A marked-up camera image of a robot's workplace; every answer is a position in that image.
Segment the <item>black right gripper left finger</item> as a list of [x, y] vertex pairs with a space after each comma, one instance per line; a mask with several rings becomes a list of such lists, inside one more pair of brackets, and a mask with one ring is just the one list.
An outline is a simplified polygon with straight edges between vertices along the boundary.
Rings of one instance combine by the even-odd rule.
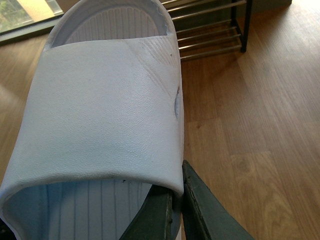
[[173, 191], [152, 185], [140, 210], [124, 231], [121, 240], [170, 240]]

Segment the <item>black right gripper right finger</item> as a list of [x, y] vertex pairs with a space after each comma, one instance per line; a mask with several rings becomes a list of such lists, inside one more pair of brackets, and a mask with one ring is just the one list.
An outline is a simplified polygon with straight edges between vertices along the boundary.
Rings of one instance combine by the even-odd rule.
[[182, 217], [187, 240], [252, 240], [227, 212], [188, 161], [182, 164]]

